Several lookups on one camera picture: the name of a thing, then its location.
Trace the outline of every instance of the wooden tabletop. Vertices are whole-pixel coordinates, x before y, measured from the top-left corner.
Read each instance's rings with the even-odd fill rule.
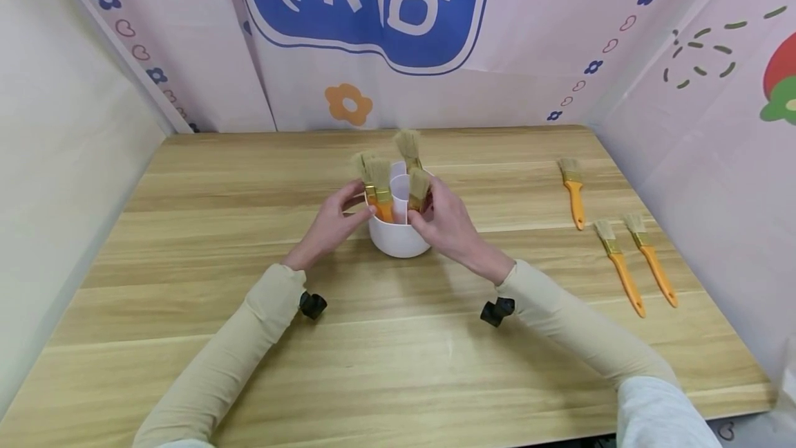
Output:
[[[4,447],[129,447],[141,421],[319,203],[348,159],[397,158],[392,132],[168,139],[0,424]],[[651,344],[707,418],[774,392],[696,277],[580,127],[423,132],[421,158],[478,231]],[[573,227],[556,159],[583,169]],[[680,307],[621,226],[642,213]],[[636,316],[591,222],[611,218],[647,308]],[[519,447],[616,428],[606,381],[517,320],[478,319],[491,284],[430,251],[391,259],[357,232],[308,276],[329,307],[297,317],[214,441],[220,447]]]

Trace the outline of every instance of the brush ferrule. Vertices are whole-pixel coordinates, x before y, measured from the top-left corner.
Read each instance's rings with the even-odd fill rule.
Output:
[[[392,202],[392,192],[388,188],[376,189],[376,202],[381,204]]]
[[[365,197],[368,198],[368,203],[376,202],[376,186],[373,184],[365,184]]]
[[[652,245],[652,243],[650,243],[650,235],[646,232],[630,232],[630,235],[633,236],[633,240],[638,248],[642,247],[642,245]]]
[[[415,210],[416,212],[422,212],[424,203],[425,203],[425,198],[418,198],[410,195],[408,208],[410,210]]]
[[[423,169],[423,165],[420,164],[420,158],[409,158],[406,160],[406,172],[408,174],[409,171],[413,169]]]
[[[603,241],[603,247],[605,248],[606,253],[608,254],[620,254],[622,250],[619,249],[619,243],[616,239],[601,239]]]
[[[580,174],[576,174],[572,171],[564,171],[562,175],[564,175],[565,182],[578,182],[582,184],[582,181],[580,180]]]

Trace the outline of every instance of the person's right hand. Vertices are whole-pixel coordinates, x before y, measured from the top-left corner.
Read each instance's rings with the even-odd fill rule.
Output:
[[[514,269],[514,260],[481,238],[470,214],[467,214],[464,201],[445,182],[435,176],[429,179],[434,219],[426,222],[422,214],[409,211],[409,223],[431,247],[500,285]]]

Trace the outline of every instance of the white cup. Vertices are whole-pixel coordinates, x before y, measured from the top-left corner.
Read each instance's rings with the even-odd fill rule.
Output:
[[[368,221],[370,240],[382,253],[393,258],[414,258],[425,253],[430,245],[420,237],[412,225],[406,224],[409,200],[409,175],[403,161],[392,164],[390,170],[392,190],[392,215],[396,223],[384,223],[373,216]],[[433,212],[424,214],[427,221],[433,219]]]

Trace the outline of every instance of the person's left hand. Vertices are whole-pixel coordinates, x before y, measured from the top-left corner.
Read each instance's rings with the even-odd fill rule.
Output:
[[[282,260],[290,269],[307,270],[321,257],[334,251],[349,236],[376,212],[375,206],[360,212],[346,213],[351,207],[365,202],[365,185],[362,180],[352,180],[339,191],[327,197],[307,234]]]

